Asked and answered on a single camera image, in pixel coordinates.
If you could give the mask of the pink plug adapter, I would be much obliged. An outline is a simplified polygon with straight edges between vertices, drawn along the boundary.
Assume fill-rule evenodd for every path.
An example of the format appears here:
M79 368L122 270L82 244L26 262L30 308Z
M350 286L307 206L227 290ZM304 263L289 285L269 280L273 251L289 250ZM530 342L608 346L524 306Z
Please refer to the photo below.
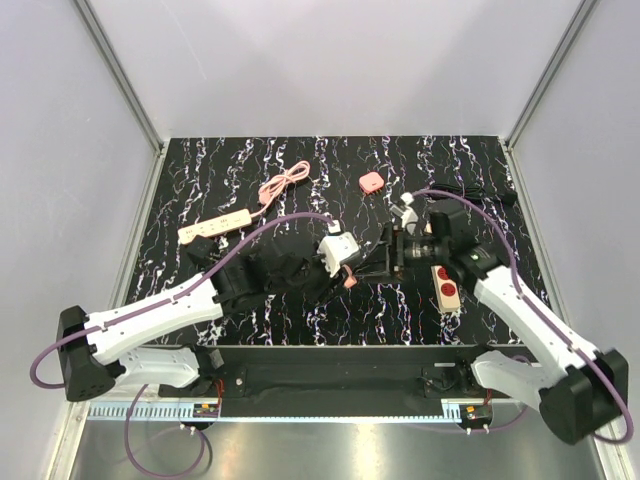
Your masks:
M345 279L343 282L343 286L345 289L351 289L357 284L357 279L355 278L352 269L347 265L343 265L342 269L345 273Z

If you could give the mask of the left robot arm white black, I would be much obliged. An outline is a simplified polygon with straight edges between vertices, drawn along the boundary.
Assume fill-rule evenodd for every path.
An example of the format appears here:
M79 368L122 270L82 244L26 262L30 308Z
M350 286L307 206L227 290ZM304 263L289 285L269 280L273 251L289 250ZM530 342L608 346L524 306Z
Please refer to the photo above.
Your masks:
M196 347L162 350L150 341L187 326L245 313L276 294L296 291L313 300L351 284L360 249L347 233L324 237L309 256L247 248L209 270L143 300L102 312L72 306L60 313L57 353L65 397L92 400L119 385L173 387L208 394L213 360Z

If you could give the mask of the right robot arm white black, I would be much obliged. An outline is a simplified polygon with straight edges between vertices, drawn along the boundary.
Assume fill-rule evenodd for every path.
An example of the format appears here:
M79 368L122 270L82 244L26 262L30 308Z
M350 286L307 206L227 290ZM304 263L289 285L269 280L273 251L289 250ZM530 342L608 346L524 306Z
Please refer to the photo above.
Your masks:
M618 418L625 422L617 444L634 436L628 407L629 364L615 349L601 352L527 287L510 246L502 251L478 242L467 212L477 207L443 191L430 206L430 232L418 235L414 194L391 205L401 226L388 226L357 275L371 283L398 283L407 270L439 266L449 279L492 310L524 342L537 361L529 366L493 347L462 358L454 384L466 396L503 393L536 410L562 442L574 445Z

